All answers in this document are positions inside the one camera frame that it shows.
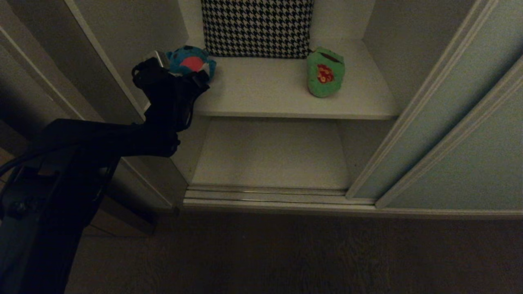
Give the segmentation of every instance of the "brown carpet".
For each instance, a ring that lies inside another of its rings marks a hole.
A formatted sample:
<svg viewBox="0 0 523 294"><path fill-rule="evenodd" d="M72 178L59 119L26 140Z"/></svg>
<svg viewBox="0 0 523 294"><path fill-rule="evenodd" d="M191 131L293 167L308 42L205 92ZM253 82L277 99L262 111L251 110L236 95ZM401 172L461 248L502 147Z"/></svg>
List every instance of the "brown carpet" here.
<svg viewBox="0 0 523 294"><path fill-rule="evenodd" d="M190 212L84 237L67 293L523 293L523 221Z"/></svg>

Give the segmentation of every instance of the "plush toy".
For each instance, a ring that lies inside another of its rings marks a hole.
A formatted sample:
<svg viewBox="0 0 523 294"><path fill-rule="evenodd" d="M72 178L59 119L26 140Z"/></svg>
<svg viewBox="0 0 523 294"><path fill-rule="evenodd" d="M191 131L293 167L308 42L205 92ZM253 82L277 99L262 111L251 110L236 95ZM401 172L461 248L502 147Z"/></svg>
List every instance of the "plush toy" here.
<svg viewBox="0 0 523 294"><path fill-rule="evenodd" d="M193 46L183 46L174 52L167 52L170 61L169 71L173 74L185 75L191 72L205 70L209 81L214 76L216 61L209 59L207 51Z"/></svg>
<svg viewBox="0 0 523 294"><path fill-rule="evenodd" d="M345 75L343 56L318 47L307 57L309 91L316 97L326 97L342 87Z"/></svg>

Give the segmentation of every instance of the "white shelf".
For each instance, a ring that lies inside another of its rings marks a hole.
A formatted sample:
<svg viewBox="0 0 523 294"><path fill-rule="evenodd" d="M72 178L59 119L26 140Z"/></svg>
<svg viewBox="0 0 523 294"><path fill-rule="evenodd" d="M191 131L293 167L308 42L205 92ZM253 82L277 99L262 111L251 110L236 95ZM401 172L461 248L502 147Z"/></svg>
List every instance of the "white shelf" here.
<svg viewBox="0 0 523 294"><path fill-rule="evenodd" d="M206 116L391 119L396 102L361 40L312 42L344 56L341 90L316 98L307 88L306 60L214 58L211 88L196 102Z"/></svg>
<svg viewBox="0 0 523 294"><path fill-rule="evenodd" d="M346 189L336 123L213 118L192 185Z"/></svg>

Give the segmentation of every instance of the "black and white pillow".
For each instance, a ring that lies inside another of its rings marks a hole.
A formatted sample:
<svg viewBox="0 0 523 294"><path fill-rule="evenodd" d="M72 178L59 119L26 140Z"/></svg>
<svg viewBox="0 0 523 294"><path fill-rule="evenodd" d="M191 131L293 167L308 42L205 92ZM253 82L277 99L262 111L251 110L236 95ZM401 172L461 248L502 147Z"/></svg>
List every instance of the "black and white pillow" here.
<svg viewBox="0 0 523 294"><path fill-rule="evenodd" d="M201 0L214 56L307 57L314 0Z"/></svg>

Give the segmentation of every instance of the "green stuffed toy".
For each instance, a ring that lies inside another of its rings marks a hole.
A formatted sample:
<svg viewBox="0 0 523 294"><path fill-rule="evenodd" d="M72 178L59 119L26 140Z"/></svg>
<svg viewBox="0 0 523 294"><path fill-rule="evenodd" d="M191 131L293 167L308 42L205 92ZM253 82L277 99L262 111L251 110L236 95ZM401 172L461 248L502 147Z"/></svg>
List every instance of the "green stuffed toy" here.
<svg viewBox="0 0 523 294"><path fill-rule="evenodd" d="M331 50L318 47L307 57L309 91L316 97L326 97L342 87L345 62Z"/></svg>

